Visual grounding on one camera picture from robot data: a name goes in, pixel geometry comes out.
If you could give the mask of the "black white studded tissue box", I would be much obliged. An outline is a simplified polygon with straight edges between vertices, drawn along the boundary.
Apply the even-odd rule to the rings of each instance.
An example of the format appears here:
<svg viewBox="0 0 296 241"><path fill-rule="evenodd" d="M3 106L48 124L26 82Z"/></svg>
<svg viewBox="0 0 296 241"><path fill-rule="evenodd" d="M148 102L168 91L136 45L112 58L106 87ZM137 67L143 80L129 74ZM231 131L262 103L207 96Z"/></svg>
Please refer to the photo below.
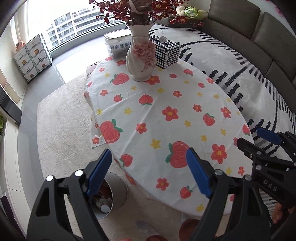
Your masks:
<svg viewBox="0 0 296 241"><path fill-rule="evenodd" d="M150 35L149 39L156 46L157 66L166 69L177 63L181 44L171 41L164 36Z"/></svg>

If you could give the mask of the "white black patterned rug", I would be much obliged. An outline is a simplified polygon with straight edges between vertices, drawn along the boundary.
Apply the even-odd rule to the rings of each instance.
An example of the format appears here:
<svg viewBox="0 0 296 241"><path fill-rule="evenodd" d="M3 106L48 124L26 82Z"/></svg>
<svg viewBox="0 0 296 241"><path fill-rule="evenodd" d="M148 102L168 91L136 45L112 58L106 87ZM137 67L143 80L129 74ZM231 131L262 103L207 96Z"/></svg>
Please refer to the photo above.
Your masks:
<svg viewBox="0 0 296 241"><path fill-rule="evenodd" d="M269 156L282 157L256 130L295 132L295 112L271 81L249 62L242 64L242 55L230 47L217 48L212 37L193 29L165 29L164 36L181 48L177 64L149 79L159 86L158 96L140 99L155 112L139 128L151 131L151 146L164 152L147 181L147 198L170 204L197 196L202 211L205 199L187 167L189 147L214 168L243 177L251 162L239 158L237 140L246 138Z"/></svg>

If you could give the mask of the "white drawer cabinet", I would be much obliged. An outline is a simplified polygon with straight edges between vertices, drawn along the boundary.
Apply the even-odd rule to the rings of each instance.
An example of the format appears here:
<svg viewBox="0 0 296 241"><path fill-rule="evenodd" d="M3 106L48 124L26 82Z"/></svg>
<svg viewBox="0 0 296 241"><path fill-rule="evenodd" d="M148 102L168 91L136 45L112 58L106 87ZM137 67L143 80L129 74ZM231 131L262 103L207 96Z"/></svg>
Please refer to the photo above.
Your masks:
<svg viewBox="0 0 296 241"><path fill-rule="evenodd" d="M40 35L36 35L16 52L14 60L27 83L52 65L52 56Z"/></svg>

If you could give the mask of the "green plush toy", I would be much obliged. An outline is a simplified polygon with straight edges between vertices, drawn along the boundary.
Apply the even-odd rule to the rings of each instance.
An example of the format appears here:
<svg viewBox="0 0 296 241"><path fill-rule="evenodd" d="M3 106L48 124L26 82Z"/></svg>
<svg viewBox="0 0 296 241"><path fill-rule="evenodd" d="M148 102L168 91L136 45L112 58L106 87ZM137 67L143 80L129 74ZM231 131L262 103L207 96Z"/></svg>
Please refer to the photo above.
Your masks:
<svg viewBox="0 0 296 241"><path fill-rule="evenodd" d="M197 9L193 6L178 6L176 8L178 16L184 16L192 20L203 20L208 18L208 13L204 10Z"/></svg>

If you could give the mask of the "white storage container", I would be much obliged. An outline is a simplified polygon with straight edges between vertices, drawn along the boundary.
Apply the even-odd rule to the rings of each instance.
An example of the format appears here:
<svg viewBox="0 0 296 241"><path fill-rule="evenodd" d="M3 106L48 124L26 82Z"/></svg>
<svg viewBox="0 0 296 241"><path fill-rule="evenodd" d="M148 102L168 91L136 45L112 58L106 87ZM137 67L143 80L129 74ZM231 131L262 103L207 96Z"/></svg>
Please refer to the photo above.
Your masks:
<svg viewBox="0 0 296 241"><path fill-rule="evenodd" d="M132 45L132 33L129 29L117 30L104 35L105 44L113 59L125 57Z"/></svg>

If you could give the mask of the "red artificial flower bouquet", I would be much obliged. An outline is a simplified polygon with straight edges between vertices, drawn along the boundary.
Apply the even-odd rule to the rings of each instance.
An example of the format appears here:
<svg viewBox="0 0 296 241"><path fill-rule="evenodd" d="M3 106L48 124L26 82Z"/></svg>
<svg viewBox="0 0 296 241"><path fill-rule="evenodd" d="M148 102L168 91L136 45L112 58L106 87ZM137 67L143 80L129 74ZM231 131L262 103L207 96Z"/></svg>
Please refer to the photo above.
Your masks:
<svg viewBox="0 0 296 241"><path fill-rule="evenodd" d="M89 4L99 8L96 18L103 18L108 24L111 19L131 25L149 25L162 19L168 19L170 24L190 23L194 26L203 24L203 20L192 20L178 16L176 8L186 6L187 1L89 1Z"/></svg>

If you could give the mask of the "grey green sofa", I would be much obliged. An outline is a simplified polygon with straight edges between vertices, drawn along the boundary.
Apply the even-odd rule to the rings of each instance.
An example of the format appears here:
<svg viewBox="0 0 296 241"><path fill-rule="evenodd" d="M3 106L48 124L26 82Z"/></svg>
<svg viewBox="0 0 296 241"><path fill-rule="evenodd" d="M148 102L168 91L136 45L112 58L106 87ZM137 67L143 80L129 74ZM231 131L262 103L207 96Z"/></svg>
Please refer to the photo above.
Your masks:
<svg viewBox="0 0 296 241"><path fill-rule="evenodd" d="M211 1L208 17L198 28L223 45L242 54L295 111L295 36L284 24L254 1Z"/></svg>

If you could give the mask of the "grey round trash bin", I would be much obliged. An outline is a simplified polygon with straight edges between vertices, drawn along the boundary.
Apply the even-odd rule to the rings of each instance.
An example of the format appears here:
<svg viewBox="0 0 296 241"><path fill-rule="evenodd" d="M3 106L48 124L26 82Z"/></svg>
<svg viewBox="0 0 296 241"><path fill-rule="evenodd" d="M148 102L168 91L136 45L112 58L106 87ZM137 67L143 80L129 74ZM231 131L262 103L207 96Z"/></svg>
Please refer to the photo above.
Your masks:
<svg viewBox="0 0 296 241"><path fill-rule="evenodd" d="M128 186L117 174L108 172L99 191L91 198L91 207L98 220L121 208L128 198Z"/></svg>

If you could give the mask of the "white vase pink flowers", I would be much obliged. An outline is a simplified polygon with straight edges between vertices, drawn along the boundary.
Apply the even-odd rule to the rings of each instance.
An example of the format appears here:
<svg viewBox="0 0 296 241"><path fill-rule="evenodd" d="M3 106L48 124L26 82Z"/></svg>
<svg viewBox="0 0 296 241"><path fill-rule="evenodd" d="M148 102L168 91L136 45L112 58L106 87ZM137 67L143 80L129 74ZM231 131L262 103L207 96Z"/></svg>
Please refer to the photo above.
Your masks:
<svg viewBox="0 0 296 241"><path fill-rule="evenodd" d="M126 55L126 68L137 82L151 78L156 66L156 46L149 39L149 31L153 26L154 23L128 26L132 43Z"/></svg>

